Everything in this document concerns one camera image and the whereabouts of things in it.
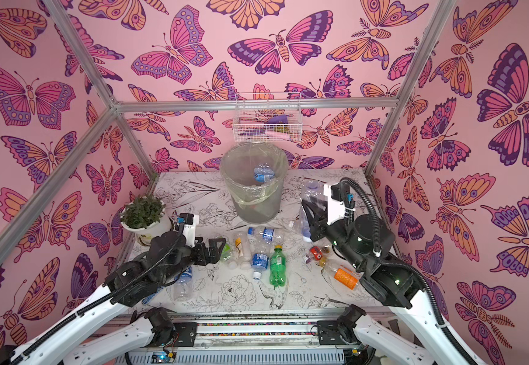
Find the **long clear bottle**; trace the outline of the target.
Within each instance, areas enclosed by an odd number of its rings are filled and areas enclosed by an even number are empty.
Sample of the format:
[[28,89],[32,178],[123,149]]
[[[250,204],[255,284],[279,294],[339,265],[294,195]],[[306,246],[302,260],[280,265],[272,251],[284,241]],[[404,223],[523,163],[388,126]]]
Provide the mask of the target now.
[[[323,182],[314,179],[305,179],[301,190],[301,199],[303,202],[310,202],[319,208],[324,208],[326,198],[324,196]],[[300,220],[302,223],[301,234],[305,242],[311,243],[311,233],[308,225],[308,218],[305,208],[300,208]]]

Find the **light green label bottle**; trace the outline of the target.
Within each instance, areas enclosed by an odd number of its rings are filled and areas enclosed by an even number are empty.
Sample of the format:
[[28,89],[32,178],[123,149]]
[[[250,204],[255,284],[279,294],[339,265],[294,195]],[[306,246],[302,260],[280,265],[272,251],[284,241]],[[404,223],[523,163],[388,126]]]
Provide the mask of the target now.
[[238,267],[236,251],[230,243],[224,245],[220,261],[231,270]]

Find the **small red can bottle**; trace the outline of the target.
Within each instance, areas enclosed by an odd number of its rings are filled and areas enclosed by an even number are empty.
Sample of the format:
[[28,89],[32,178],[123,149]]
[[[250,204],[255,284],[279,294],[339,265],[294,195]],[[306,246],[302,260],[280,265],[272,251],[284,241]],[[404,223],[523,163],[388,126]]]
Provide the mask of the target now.
[[312,246],[308,253],[312,259],[320,261],[324,257],[327,258],[331,254],[331,250],[328,246]]

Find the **clear bottle blue label large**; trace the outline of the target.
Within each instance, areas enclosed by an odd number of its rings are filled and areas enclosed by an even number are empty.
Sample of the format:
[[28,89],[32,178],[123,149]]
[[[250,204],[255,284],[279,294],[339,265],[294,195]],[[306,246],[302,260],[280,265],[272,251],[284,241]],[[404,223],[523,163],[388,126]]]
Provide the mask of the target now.
[[254,178],[257,183],[267,183],[276,177],[274,169],[267,164],[258,164],[254,168]]

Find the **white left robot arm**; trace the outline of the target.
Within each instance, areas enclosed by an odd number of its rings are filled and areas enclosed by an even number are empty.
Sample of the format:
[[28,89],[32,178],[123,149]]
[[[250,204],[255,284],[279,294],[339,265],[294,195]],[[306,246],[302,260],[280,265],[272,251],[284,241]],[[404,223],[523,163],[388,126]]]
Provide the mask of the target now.
[[176,327],[167,309],[147,310],[143,316],[118,331],[117,339],[105,335],[101,350],[88,354],[86,340],[107,322],[181,279],[191,266],[208,266],[220,261],[226,240],[195,238],[188,246],[180,231],[168,231],[154,237],[150,249],[112,272],[79,307],[51,328],[24,345],[4,345],[0,364],[105,363],[113,357],[147,345],[171,345]]

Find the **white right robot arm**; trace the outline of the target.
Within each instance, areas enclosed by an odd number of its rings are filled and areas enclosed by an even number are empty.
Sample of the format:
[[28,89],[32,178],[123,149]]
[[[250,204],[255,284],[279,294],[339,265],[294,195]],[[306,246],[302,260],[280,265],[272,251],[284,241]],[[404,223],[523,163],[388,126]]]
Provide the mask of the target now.
[[352,196],[329,199],[320,206],[302,201],[311,240],[330,241],[360,276],[360,284],[377,301],[419,331],[419,338],[440,364],[481,361],[442,315],[431,287],[419,271],[392,254],[394,234],[378,216],[368,196],[366,214],[355,216]]

